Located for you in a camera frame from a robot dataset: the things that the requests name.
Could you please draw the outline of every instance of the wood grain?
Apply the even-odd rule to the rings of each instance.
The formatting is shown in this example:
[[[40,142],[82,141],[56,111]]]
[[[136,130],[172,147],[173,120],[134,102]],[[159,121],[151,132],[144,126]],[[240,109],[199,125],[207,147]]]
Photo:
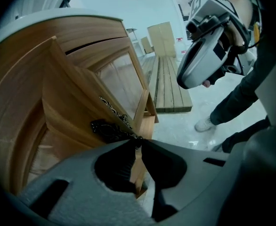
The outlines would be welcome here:
[[[174,71],[174,68],[171,64],[172,57],[167,57],[167,66],[170,73],[170,81],[171,81],[171,88],[172,88],[172,97],[174,102],[174,112],[182,112],[183,111],[183,101],[180,92],[180,87],[177,83],[177,77]]]
[[[172,67],[174,68],[175,74],[177,74],[178,67],[176,65],[175,59],[171,57],[170,61],[171,61]],[[188,89],[183,89],[182,87],[179,87],[179,89],[180,89],[180,93],[181,93],[182,101],[183,101],[182,111],[189,112],[189,111],[191,111],[191,109],[193,107],[193,103],[191,101]]]
[[[163,58],[159,59],[159,73],[158,73],[158,91],[156,100],[156,111],[158,113],[164,112],[164,70],[163,70]]]
[[[135,152],[135,156],[136,156],[136,160],[131,169],[130,182],[135,183],[137,193],[138,193],[143,183],[143,181],[141,181],[141,174],[143,174],[144,176],[146,167],[142,162],[141,148]]]
[[[146,102],[146,110],[148,112],[147,115],[154,115],[155,116],[155,123],[159,123],[157,111],[151,97],[151,94],[148,94],[147,102]]]
[[[147,37],[144,37],[141,39],[141,44],[142,44],[146,54],[153,52],[152,47],[151,47]]]
[[[156,100],[157,100],[156,91],[157,91],[157,82],[158,82],[158,66],[159,66],[159,57],[156,56],[156,59],[154,61],[151,79],[149,82],[149,90],[151,93],[151,97],[153,98],[154,104],[156,104]]]
[[[147,29],[154,47],[155,54],[157,56],[166,56],[159,24],[150,26]]]
[[[68,59],[118,113],[129,116],[137,133],[147,101],[143,91],[148,90],[148,84],[130,39],[92,44],[69,54]]]
[[[99,17],[62,17],[33,24],[0,43],[0,81],[23,55],[52,36],[57,37],[62,50],[67,52],[95,41],[127,37],[127,34],[121,21]]]
[[[144,139],[152,139],[154,131],[154,121],[154,115],[144,116],[138,134]]]
[[[45,173],[61,160],[89,149],[91,148],[86,145],[76,143],[64,135],[53,133],[47,129],[30,165],[27,183]]]
[[[150,82],[151,75],[153,73],[155,58],[156,56],[148,57],[142,66],[143,74],[147,83]]]
[[[93,148],[104,145],[104,141],[93,133],[91,121],[105,119],[108,123],[116,123],[121,129],[130,129],[91,88],[91,83],[81,77],[53,40],[42,93],[47,127],[76,143]]]
[[[165,56],[176,57],[175,51],[175,39],[172,33],[170,22],[159,24],[161,36],[163,40],[163,46],[165,50]]]
[[[167,57],[163,57],[163,71],[164,71],[164,111],[174,111],[174,100],[172,96],[172,87],[170,80],[170,72],[167,64]]]
[[[0,81],[0,183],[17,193],[46,129],[41,95],[49,39],[19,59]]]
[[[139,128],[141,126],[142,118],[144,116],[144,111],[145,111],[145,108],[146,108],[148,95],[149,95],[149,91],[147,89],[145,89],[142,92],[142,95],[141,95],[141,98],[140,98],[140,101],[139,101],[139,105],[138,105],[138,108],[137,108],[137,111],[136,111],[136,115],[135,115],[135,118],[134,118],[134,123],[135,123],[135,128],[137,129],[137,133],[139,132]]]

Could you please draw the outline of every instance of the dark pants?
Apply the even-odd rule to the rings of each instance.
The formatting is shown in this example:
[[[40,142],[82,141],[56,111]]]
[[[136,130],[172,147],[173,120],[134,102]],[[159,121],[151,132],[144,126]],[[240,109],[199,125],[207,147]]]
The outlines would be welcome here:
[[[246,75],[240,84],[217,105],[210,115],[214,125],[226,123],[240,115],[258,100],[255,89],[264,81],[276,64],[276,41],[263,36],[257,48],[257,60],[253,70]],[[224,152],[230,152],[232,147],[242,141],[247,141],[254,133],[270,125],[268,119],[264,119],[249,128],[235,133],[223,143]]]

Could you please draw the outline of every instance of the wooden pallet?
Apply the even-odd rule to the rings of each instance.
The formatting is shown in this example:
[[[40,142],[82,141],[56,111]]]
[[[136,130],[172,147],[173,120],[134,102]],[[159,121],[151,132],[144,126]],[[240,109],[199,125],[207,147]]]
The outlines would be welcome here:
[[[158,113],[191,111],[189,92],[177,83],[177,69],[175,59],[168,56],[149,57],[142,66]]]

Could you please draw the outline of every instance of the tiled floor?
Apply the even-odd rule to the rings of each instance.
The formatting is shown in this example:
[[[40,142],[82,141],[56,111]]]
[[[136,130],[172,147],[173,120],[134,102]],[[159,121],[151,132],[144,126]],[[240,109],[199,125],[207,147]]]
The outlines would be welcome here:
[[[257,101],[238,117],[221,124],[215,129],[199,133],[194,129],[195,123],[208,116],[215,106],[222,101],[243,77],[227,73],[225,77],[216,81],[214,86],[205,88],[199,86],[189,90],[193,101],[193,109],[188,113],[159,114],[159,123],[155,124],[153,139],[197,150],[211,150],[216,144],[222,143],[228,136],[241,131],[255,122],[262,120],[266,112]],[[154,198],[154,181],[151,179],[148,190],[142,195],[140,204],[151,215]]]

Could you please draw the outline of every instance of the white sneaker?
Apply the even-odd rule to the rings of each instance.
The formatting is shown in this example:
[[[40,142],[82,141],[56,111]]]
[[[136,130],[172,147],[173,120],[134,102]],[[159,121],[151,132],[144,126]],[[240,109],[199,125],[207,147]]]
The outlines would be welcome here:
[[[198,132],[203,132],[203,131],[209,130],[212,127],[215,127],[215,125],[212,124],[212,122],[210,120],[210,116],[208,116],[205,119],[199,120],[197,122],[197,124],[195,124],[195,130]]]

